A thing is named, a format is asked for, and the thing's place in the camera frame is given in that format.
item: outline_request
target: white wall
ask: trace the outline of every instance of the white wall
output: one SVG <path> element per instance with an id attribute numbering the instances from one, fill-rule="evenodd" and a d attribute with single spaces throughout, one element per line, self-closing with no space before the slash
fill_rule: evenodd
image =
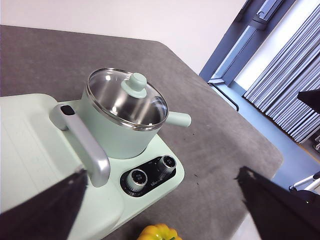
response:
<path id="1" fill-rule="evenodd" d="M 245 0 L 1 0 L 1 24 L 159 41 L 197 74 Z"/>
<path id="2" fill-rule="evenodd" d="M 297 0 L 238 74 L 235 82 L 248 90 L 319 3 L 320 0 Z"/>

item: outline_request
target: glass lid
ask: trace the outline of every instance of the glass lid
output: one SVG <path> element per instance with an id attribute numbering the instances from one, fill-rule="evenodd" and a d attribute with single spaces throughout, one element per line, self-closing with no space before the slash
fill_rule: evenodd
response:
<path id="1" fill-rule="evenodd" d="M 136 131 L 157 129 L 168 116 L 166 101 L 140 73 L 98 69 L 90 75 L 86 93 L 99 112 Z"/>

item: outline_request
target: yellow bell pepper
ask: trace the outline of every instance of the yellow bell pepper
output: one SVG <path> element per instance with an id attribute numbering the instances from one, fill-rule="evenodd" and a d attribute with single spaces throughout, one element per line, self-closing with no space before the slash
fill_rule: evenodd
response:
<path id="1" fill-rule="evenodd" d="M 160 223 L 146 226 L 137 240 L 182 240 L 182 238 L 178 236 L 176 230 Z"/>

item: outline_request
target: control panel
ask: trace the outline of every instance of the control panel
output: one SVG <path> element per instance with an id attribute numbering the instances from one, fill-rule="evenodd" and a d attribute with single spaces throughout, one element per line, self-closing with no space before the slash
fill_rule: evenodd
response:
<path id="1" fill-rule="evenodd" d="M 122 174 L 120 185 L 128 195 L 141 197 L 172 178 L 176 165 L 172 156 L 158 156 Z"/>

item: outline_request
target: control knob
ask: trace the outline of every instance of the control knob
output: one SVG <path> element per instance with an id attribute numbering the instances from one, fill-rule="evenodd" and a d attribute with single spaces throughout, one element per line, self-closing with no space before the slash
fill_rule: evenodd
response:
<path id="1" fill-rule="evenodd" d="M 141 169 L 135 168 L 126 177 L 126 186 L 133 192 L 140 192 L 147 184 L 147 174 Z"/>
<path id="2" fill-rule="evenodd" d="M 172 156 L 162 156 L 157 163 L 157 167 L 160 171 L 160 179 L 163 179 L 165 176 L 171 174 L 173 170 L 175 170 L 176 165 L 176 160 Z"/>

